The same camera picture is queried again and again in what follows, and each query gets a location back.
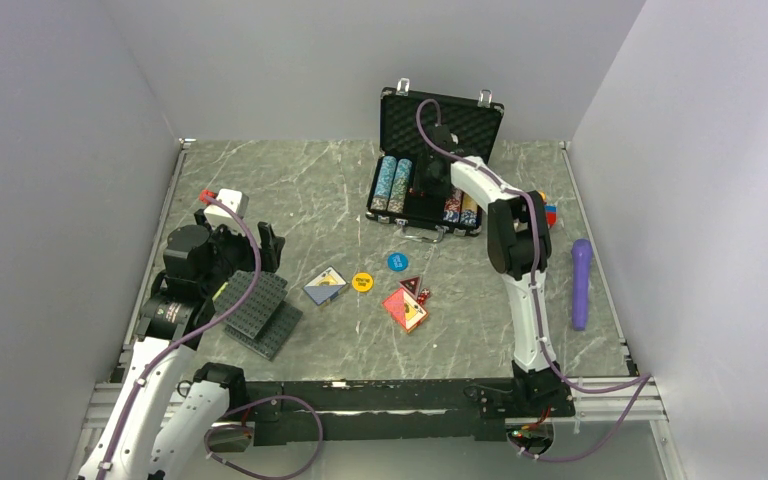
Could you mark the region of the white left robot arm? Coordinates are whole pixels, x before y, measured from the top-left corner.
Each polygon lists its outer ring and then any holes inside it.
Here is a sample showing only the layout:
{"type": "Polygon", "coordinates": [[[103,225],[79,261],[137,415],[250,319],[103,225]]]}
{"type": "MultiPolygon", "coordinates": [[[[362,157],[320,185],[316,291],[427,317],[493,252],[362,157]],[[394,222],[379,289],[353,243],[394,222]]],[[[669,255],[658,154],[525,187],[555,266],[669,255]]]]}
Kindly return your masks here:
{"type": "Polygon", "coordinates": [[[229,311],[253,303],[280,265],[284,238],[260,222],[258,244],[229,218],[194,214],[195,221],[167,237],[163,268],[140,307],[137,339],[123,385],[78,479],[177,479],[211,425],[239,417],[249,401],[244,371],[206,363],[173,415],[167,413],[184,370],[198,349],[199,328],[219,313],[213,297],[236,273],[257,273],[254,287],[236,296],[229,311]]]}

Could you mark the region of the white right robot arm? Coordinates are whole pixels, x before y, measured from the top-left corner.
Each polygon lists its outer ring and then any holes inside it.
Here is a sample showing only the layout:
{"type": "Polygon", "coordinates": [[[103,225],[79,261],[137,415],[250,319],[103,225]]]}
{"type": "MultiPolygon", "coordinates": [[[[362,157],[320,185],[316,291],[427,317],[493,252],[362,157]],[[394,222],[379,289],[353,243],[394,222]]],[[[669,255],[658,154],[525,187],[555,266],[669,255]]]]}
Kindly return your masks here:
{"type": "Polygon", "coordinates": [[[506,395],[511,416],[575,414],[570,388],[560,374],[546,319],[545,280],[552,247],[545,202],[494,173],[478,156],[463,157],[444,143],[449,129],[418,125],[434,156],[451,162],[451,183],[485,212],[487,255],[509,300],[514,331],[512,386],[506,395]]]}

